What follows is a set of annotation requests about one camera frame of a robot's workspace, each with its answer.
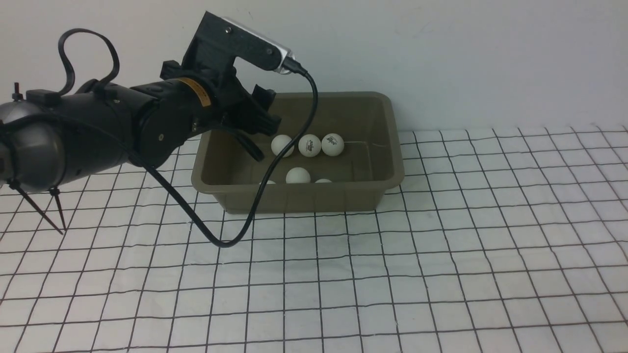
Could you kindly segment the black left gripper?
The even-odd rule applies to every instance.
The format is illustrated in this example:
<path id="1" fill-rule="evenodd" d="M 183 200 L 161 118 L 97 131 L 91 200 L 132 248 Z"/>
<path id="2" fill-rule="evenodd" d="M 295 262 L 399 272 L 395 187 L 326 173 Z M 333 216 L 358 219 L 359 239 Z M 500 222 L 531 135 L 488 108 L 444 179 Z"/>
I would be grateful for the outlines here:
<path id="1" fill-rule="evenodd" d="M 278 132 L 281 118 L 269 112 L 276 92 L 255 85 L 249 92 L 237 77 L 233 66 L 224 73 L 213 70 L 185 70 L 174 60 L 163 62 L 160 78 L 186 85 L 197 96 L 201 105 L 198 127 L 226 127 L 227 132 L 242 145 L 257 162 L 264 152 L 247 134 L 272 136 Z"/>

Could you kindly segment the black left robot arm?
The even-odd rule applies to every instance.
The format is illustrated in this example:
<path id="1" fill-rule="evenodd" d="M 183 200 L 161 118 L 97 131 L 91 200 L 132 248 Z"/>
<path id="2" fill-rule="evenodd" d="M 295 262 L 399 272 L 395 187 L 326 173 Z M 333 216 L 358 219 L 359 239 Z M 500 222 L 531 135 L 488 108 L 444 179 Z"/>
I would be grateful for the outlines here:
<path id="1" fill-rule="evenodd" d="M 247 92 L 233 67 L 184 69 L 163 63 L 160 80 L 124 87 L 85 83 L 45 103 L 31 93 L 1 105 L 1 182 L 37 193 L 124 163 L 163 165 L 188 139 L 212 129 L 236 137 L 257 161 L 264 154 L 250 136 L 276 134 L 269 114 L 275 92 Z"/>

